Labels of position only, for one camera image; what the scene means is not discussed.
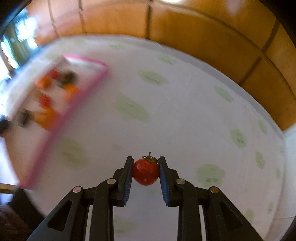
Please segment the glass door window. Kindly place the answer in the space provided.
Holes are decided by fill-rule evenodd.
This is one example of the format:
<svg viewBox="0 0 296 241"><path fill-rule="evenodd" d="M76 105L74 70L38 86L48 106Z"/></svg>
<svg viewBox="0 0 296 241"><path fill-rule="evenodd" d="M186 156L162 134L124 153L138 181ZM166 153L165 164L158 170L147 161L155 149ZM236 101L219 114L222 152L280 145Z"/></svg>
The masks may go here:
<svg viewBox="0 0 296 241"><path fill-rule="evenodd" d="M37 52L36 30L37 20L28 15L27 9L23 9L6 28L1 38L1 49L9 65L10 78Z"/></svg>

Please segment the small orange tangerine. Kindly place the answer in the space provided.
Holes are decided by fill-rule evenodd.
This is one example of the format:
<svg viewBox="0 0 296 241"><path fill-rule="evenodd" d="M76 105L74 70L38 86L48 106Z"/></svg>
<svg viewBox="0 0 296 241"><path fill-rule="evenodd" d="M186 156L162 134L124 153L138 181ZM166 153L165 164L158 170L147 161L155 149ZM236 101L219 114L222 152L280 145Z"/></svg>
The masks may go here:
<svg viewBox="0 0 296 241"><path fill-rule="evenodd" d="M80 92L80 89L72 84L72 83L67 83L64 85L64 100L67 102L70 102L73 97Z"/></svg>

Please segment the small green-brown fruit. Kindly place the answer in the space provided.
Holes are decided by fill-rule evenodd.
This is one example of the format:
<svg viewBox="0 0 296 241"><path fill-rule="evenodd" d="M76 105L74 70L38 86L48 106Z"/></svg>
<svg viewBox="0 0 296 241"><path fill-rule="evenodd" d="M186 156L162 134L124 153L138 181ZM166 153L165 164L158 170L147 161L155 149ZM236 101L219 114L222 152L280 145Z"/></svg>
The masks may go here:
<svg viewBox="0 0 296 241"><path fill-rule="evenodd" d="M18 119L17 119L17 123L19 126L21 127L25 127L29 120L30 120L30 115L31 115L31 112L27 109L22 109L18 112Z"/></svg>

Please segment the orange with long stem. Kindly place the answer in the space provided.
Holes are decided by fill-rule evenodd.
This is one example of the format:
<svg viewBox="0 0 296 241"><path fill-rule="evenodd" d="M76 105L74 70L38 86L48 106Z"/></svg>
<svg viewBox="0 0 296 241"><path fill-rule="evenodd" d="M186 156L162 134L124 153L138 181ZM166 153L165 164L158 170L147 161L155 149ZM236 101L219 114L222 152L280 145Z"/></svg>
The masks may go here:
<svg viewBox="0 0 296 241"><path fill-rule="evenodd" d="M33 113L34 122L45 130L52 128L57 116L58 113L53 108L45 108L43 111L35 111Z"/></svg>

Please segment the red tomato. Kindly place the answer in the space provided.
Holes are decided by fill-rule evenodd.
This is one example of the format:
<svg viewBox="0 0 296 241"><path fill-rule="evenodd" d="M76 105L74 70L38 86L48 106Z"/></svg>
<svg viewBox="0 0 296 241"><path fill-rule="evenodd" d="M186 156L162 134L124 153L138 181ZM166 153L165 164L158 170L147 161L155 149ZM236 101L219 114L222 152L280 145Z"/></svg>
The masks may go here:
<svg viewBox="0 0 296 241"><path fill-rule="evenodd" d="M48 95L41 93L38 97L38 102L42 108L50 108L52 100Z"/></svg>
<svg viewBox="0 0 296 241"><path fill-rule="evenodd" d="M57 69L52 69L49 71L48 76L52 79L59 79L61 77L61 72Z"/></svg>
<svg viewBox="0 0 296 241"><path fill-rule="evenodd" d="M152 185L158 180L160 167L158 160L151 152L137 160L132 168L132 175L135 181L143 186Z"/></svg>

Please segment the white cloud-print tablecloth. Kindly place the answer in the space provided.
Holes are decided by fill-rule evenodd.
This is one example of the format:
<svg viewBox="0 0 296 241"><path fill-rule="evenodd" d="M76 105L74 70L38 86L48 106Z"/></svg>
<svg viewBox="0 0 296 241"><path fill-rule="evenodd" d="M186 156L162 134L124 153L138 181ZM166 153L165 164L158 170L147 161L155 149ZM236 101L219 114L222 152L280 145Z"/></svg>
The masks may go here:
<svg viewBox="0 0 296 241"><path fill-rule="evenodd" d="M114 36L53 42L1 90L13 117L38 79L63 55L102 61L109 72L77 106L49 145L38 173L34 158L48 133L12 125L6 146L19 183L44 215L71 188L97 186L151 153L194 186L217 186L262 238L278 205L285 168L283 134L267 111L227 76L159 44Z"/></svg>

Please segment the wooden wall cabinet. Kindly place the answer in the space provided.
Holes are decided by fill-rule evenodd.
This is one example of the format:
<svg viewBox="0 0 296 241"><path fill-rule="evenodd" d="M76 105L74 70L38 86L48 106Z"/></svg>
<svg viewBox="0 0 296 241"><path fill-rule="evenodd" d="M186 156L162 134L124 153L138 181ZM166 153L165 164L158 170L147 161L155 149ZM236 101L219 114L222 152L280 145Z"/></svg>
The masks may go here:
<svg viewBox="0 0 296 241"><path fill-rule="evenodd" d="M295 124L295 40L260 1L30 1L43 46L60 37L140 37L230 77L287 130Z"/></svg>

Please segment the orange with stem top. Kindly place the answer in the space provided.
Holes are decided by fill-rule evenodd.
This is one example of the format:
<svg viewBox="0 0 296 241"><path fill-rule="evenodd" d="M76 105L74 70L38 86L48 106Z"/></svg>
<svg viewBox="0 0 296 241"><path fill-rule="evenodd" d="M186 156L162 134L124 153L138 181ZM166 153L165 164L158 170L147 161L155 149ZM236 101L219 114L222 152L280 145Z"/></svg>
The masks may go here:
<svg viewBox="0 0 296 241"><path fill-rule="evenodd" d="M43 76L35 82L35 86L40 90L49 89L52 86L52 78L49 76Z"/></svg>

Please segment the pink cardboard tray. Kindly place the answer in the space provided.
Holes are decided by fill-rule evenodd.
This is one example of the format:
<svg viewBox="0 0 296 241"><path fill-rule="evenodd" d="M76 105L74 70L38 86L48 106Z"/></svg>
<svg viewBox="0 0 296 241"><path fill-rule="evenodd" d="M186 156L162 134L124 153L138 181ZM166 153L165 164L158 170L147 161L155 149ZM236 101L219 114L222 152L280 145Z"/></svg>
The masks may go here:
<svg viewBox="0 0 296 241"><path fill-rule="evenodd" d="M69 120L71 113L86 99L91 90L102 83L109 68L99 60L62 55L57 59L57 63L49 65L42 75L47 76L52 70L74 71L78 75L79 90L70 100L66 100L65 91L53 84L48 90L42 91L51 98L52 105L48 108L42 108L34 100L35 90L32 90L9 122L4 140L22 189L31 189L34 186L50 146L62 125Z"/></svg>

